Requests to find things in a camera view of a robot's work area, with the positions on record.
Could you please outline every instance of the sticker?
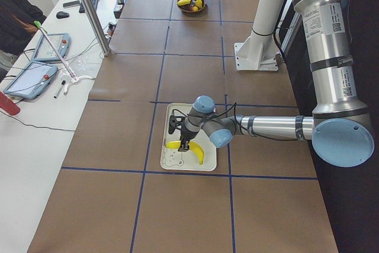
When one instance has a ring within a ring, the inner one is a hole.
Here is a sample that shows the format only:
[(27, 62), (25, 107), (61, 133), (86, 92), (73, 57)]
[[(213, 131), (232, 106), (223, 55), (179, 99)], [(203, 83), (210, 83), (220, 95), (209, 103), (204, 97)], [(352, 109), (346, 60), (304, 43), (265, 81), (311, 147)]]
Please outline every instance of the sticker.
[(325, 35), (345, 32), (340, 3), (326, 4), (320, 7)]
[(356, 96), (353, 70), (351, 66), (333, 69), (333, 79), (338, 99)]
[(307, 41), (324, 33), (324, 26), (318, 7), (314, 7), (313, 10), (303, 16), (303, 24)]

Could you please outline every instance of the yellow banana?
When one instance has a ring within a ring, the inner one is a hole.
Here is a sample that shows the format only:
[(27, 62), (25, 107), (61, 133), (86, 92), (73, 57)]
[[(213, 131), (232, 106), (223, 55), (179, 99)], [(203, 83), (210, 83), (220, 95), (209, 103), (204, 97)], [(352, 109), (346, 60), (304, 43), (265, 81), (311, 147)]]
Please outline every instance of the yellow banana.
[[(179, 0), (178, 6), (184, 6), (190, 3), (191, 3), (191, 0)], [(195, 5), (197, 6), (197, 8), (201, 9), (203, 7), (203, 2), (201, 0), (196, 0)]]
[[(199, 164), (202, 165), (204, 163), (204, 151), (201, 146), (195, 142), (189, 142), (188, 146), (189, 149), (196, 154), (197, 158), (199, 159)], [(171, 149), (178, 149), (180, 147), (180, 140), (168, 142), (166, 143), (166, 147)]]

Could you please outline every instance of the marker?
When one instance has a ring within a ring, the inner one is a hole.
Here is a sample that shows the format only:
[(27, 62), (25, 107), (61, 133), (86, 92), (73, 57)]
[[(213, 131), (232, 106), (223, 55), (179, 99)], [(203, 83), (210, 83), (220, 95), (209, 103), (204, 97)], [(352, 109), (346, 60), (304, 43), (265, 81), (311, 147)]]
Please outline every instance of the marker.
[(60, 87), (58, 88), (57, 92), (55, 92), (54, 98), (57, 98), (59, 93), (62, 91), (63, 86), (66, 84), (66, 81), (63, 80), (62, 83), (60, 84)]

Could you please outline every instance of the white desk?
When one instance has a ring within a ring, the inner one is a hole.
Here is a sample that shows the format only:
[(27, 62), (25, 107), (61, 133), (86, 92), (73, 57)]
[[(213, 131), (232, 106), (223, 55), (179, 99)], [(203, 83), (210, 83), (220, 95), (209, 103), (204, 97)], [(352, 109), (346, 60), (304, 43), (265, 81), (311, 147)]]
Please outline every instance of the white desk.
[[(48, 33), (70, 34), (67, 58), (82, 52), (95, 38), (86, 14), (78, 13), (79, 7), (63, 9), (62, 4), (69, 1), (74, 0), (60, 0), (43, 23)], [(100, 0), (97, 14), (102, 27), (115, 23), (114, 5), (115, 1)], [(58, 20), (55, 15), (61, 10), (70, 17)], [(40, 35), (34, 36), (27, 49), (35, 48)], [(101, 48), (96, 45), (78, 59), (87, 63), (84, 74), (96, 76), (102, 62)], [(23, 68), (27, 63), (21, 55), (14, 66)], [(19, 71), (11, 69), (8, 74)], [(54, 99), (61, 81), (56, 76), (38, 98), (20, 102), (21, 112), (16, 117), (27, 124), (75, 130), (94, 82), (80, 81), (71, 86), (67, 96), (61, 93)], [(1, 82), (0, 90), (9, 82)], [(73, 132), (36, 129), (0, 114), (0, 253), (28, 250), (72, 137)]]

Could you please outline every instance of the red cylinder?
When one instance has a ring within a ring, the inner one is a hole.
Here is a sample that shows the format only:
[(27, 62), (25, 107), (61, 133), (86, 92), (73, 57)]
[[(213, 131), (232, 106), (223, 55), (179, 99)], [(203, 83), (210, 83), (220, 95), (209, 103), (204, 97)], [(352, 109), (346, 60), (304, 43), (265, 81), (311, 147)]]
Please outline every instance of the red cylinder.
[(0, 91), (0, 108), (4, 109), (9, 115), (14, 116), (20, 112), (19, 106), (14, 104), (3, 92)]

